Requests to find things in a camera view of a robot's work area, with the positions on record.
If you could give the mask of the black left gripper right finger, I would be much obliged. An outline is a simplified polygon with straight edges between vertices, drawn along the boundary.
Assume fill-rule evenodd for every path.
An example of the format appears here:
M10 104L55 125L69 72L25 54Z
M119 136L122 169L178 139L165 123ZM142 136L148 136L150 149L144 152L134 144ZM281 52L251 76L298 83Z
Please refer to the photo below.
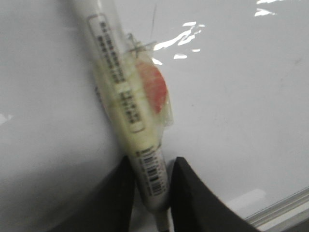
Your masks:
M176 232L258 231L221 202L183 157L177 157L174 162L170 189Z

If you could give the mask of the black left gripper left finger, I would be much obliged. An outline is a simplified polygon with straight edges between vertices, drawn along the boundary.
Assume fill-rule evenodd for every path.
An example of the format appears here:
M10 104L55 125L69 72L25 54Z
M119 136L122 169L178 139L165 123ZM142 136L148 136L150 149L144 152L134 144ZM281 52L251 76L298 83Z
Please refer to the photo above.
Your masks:
M135 176L127 156L81 208L53 232L127 232L135 194Z

